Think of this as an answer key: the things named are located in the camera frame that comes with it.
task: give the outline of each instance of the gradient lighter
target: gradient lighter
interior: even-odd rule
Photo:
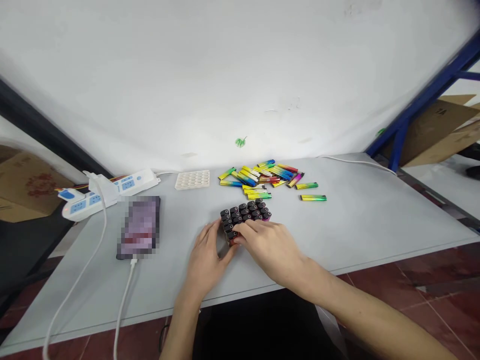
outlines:
[[[307,182],[307,183],[304,183],[304,184],[297,184],[297,185],[295,185],[295,187],[296,187],[297,190],[301,190],[301,189],[318,188],[319,185],[316,182]]]
[[[287,180],[282,180],[282,181],[278,181],[278,182],[272,182],[271,185],[276,188],[277,186],[280,186],[282,184],[285,184],[287,182]]]
[[[261,169],[261,168],[256,167],[256,166],[254,166],[253,169],[254,169],[255,171],[259,172],[260,174],[262,174],[263,176],[266,176],[266,177],[271,177],[271,176],[272,176],[272,174],[269,173],[269,172],[268,172],[267,170],[265,170],[265,169]]]
[[[272,162],[272,163],[269,163],[269,164],[266,164],[266,165],[262,165],[262,166],[255,166],[256,168],[260,168],[262,170],[267,170],[267,169],[270,169],[270,168],[273,168],[275,166],[275,163]]]
[[[257,178],[260,177],[260,173],[258,171],[253,170],[253,169],[249,168],[248,166],[242,166],[241,169],[249,172],[250,174],[252,174],[253,176],[256,176]]]
[[[294,168],[294,167],[291,167],[291,166],[287,166],[287,165],[283,165],[283,164],[277,164],[277,166],[278,166],[279,168],[288,170],[288,171],[290,171],[290,172],[292,172],[292,173],[298,173],[298,172],[299,172],[298,169],[296,169],[296,168]]]
[[[302,201],[327,201],[325,195],[300,195]]]
[[[261,167],[264,166],[264,165],[273,164],[274,162],[275,162],[275,160],[273,160],[273,159],[272,159],[272,160],[268,160],[268,161],[264,161],[264,162],[259,162],[259,163],[257,164],[257,166],[258,166],[259,168],[261,168]]]
[[[275,174],[275,175],[278,175],[279,177],[281,177],[283,180],[287,180],[287,181],[290,181],[292,180],[292,177],[282,171],[279,171],[277,170],[276,168],[271,168],[269,170],[272,174]]]
[[[291,177],[294,175],[293,172],[288,171],[288,170],[285,170],[284,168],[278,167],[277,165],[275,165],[273,168],[274,168],[275,170],[281,171],[282,173],[285,173],[285,174],[287,174],[287,175],[289,175],[289,176],[291,176]]]
[[[228,175],[230,175],[230,174],[231,174],[232,172],[234,172],[234,171],[237,171],[237,169],[234,168],[234,167],[232,167],[232,168],[228,169],[227,171],[225,171],[225,172],[224,172],[222,175],[220,175],[218,178],[219,178],[220,180],[223,180],[223,179],[225,179]]]
[[[255,181],[253,181],[251,178],[246,177],[245,175],[242,175],[242,174],[240,174],[236,171],[232,171],[231,175],[236,177],[238,180],[240,180],[245,185],[252,186],[252,187],[257,186],[257,183]]]
[[[247,185],[243,185],[241,187],[242,189],[266,189],[265,185],[257,185],[257,186],[247,186]]]
[[[228,181],[228,180],[220,180],[220,185],[222,186],[232,186],[236,188],[241,188],[243,184],[238,181]]]
[[[294,186],[296,183],[298,183],[298,182],[300,181],[300,179],[304,177],[304,175],[305,175],[304,172],[301,172],[301,173],[297,174],[297,175],[287,184],[287,186],[288,186],[289,188],[291,188],[291,187]]]
[[[261,177],[258,179],[258,182],[259,183],[276,183],[276,182],[279,182],[280,180],[282,180],[281,178],[279,178],[278,176],[272,176],[272,177]]]
[[[248,200],[254,200],[254,199],[271,199],[272,194],[269,192],[262,192],[262,193],[256,193],[256,194],[247,194]]]
[[[268,193],[267,189],[243,189],[244,194]]]
[[[242,170],[240,170],[238,173],[239,173],[239,174],[242,174],[242,175],[245,175],[247,178],[252,179],[252,180],[253,180],[254,182],[256,182],[256,183],[259,182],[259,178],[258,178],[258,177],[256,177],[255,175],[252,175],[251,173],[249,173],[249,172],[246,171],[246,170],[243,170],[243,169],[242,169]]]

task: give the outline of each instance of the right hand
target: right hand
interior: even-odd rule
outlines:
[[[255,262],[277,284],[301,293],[312,274],[312,259],[302,254],[285,225],[250,220],[237,224],[233,241],[243,245]]]

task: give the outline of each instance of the green mark on wall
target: green mark on wall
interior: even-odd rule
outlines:
[[[238,138],[237,140],[235,140],[235,145],[238,147],[238,148],[243,148],[245,146],[245,139],[247,137],[245,136],[243,139],[241,138]]]

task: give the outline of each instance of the left hand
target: left hand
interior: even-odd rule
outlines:
[[[239,245],[232,246],[220,259],[217,254],[217,231],[221,220],[217,219],[203,228],[196,238],[190,254],[186,279],[181,294],[200,304],[224,275],[227,266],[234,258]]]

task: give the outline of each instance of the white desk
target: white desk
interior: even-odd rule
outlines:
[[[342,157],[372,161],[363,153]],[[480,239],[387,171],[327,158],[285,163],[301,169],[306,174],[303,182],[316,181],[319,188],[301,191],[286,186],[271,188],[273,198],[266,202],[272,212],[272,221],[286,224],[301,250],[335,275]],[[142,193],[161,197],[160,246],[156,254],[137,264],[122,325],[172,314],[195,237],[207,222],[219,216],[221,210],[246,202],[241,189],[218,185],[216,177],[225,170],[211,171],[210,187],[177,191],[174,189],[177,176],[169,175],[163,176],[158,186]],[[300,201],[300,194],[327,195],[328,201]],[[58,335],[53,341],[115,327],[130,270],[128,261],[115,258],[125,211],[126,208],[119,205],[107,210],[104,243],[59,314],[53,328],[53,333]],[[101,213],[88,220],[25,316],[3,343],[0,356],[42,345],[54,312],[98,243],[102,226]],[[241,248],[202,306],[280,288]]]
[[[402,167],[400,170],[445,203],[480,221],[480,181],[465,174],[466,169],[474,166],[480,166],[480,161],[453,155],[440,163]]]

